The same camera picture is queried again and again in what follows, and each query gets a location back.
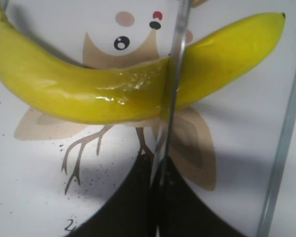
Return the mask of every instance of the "black shape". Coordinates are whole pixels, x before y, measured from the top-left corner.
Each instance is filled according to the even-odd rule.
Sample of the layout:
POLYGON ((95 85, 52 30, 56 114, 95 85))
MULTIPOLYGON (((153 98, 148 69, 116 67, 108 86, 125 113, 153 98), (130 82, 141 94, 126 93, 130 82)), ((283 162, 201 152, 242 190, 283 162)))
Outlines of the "black shape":
MULTIPOLYGON (((160 237, 244 237, 215 215, 186 184, 169 158, 157 210, 160 237)), ((160 169, 154 180, 160 177, 160 169)))
POLYGON ((83 226, 67 237, 148 237, 148 228, 151 227, 147 205, 149 184, 149 158, 138 155, 116 193, 83 226))
POLYGON ((149 23, 150 28, 155 29, 155 30, 159 30, 161 28, 161 25, 159 22, 156 21, 151 21, 149 23))
POLYGON ((120 36, 114 41, 114 48, 117 50, 127 49, 130 44, 130 40, 126 36, 120 36))

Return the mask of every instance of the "brown outline drawing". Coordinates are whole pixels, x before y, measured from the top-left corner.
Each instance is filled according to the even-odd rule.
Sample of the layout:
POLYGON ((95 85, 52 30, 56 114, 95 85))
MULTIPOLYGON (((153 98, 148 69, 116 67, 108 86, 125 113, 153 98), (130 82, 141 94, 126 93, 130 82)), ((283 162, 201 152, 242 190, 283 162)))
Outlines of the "brown outline drawing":
MULTIPOLYGON (((196 0, 193 6, 198 6, 200 2, 204 1, 206 0, 196 0)), ((123 68, 158 58, 156 30, 154 29, 138 49, 123 56, 105 54, 92 42, 88 33, 85 35, 83 63, 88 67, 97 69, 123 68)), ((150 127, 156 138, 158 120, 150 119, 125 125, 136 129, 140 143, 139 153, 145 152, 153 161, 153 152, 145 142, 144 127, 150 127)), ((86 127, 88 127, 86 124, 62 121, 29 108, 16 128, 14 137, 23 141, 64 139, 81 132, 86 127)), ((113 125, 104 126, 100 131, 73 142, 67 148, 62 164, 62 170, 65 171, 66 175, 68 155, 74 147, 80 145, 74 171, 67 182, 65 194, 74 177, 80 185, 79 169, 85 146, 89 142, 98 139, 96 154, 99 155, 102 138, 112 127, 113 125)), ((190 107, 177 111, 175 114, 170 156, 184 177, 205 190, 213 191, 215 189, 216 158, 212 137, 204 119, 190 107)))

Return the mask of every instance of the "owl eye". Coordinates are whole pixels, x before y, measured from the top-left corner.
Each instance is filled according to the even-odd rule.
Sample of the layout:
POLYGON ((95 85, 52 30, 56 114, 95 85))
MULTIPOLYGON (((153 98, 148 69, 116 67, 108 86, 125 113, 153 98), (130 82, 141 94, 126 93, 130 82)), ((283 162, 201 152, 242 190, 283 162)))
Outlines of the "owl eye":
POLYGON ((126 36, 120 36, 114 41, 114 47, 117 50, 127 49, 129 46, 130 40, 126 36))

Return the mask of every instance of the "banana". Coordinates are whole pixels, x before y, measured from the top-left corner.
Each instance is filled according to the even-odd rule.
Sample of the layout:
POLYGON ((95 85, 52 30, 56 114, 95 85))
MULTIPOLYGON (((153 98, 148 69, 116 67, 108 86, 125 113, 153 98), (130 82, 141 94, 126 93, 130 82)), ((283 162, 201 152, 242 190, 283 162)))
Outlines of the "banana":
MULTIPOLYGON (((187 47, 176 109, 260 63, 279 42, 284 24, 284 14, 256 14, 187 47)), ((0 80, 25 103, 63 120, 114 124, 157 117, 168 61, 111 70, 71 65, 18 32, 0 7, 0 80)))

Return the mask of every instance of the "pink circle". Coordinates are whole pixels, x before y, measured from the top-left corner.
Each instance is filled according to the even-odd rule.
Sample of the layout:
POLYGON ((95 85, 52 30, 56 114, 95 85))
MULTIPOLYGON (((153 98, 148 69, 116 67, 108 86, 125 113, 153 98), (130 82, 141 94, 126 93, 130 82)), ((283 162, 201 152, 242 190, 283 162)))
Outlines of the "pink circle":
POLYGON ((134 16, 127 11, 120 11, 118 14, 116 14, 115 20, 117 24, 124 27, 130 27, 135 22, 134 16))
POLYGON ((186 41, 186 43, 190 43, 190 42, 192 42, 192 40, 193 40, 193 34, 190 30, 188 30, 186 33, 186 40, 185 41, 186 41))

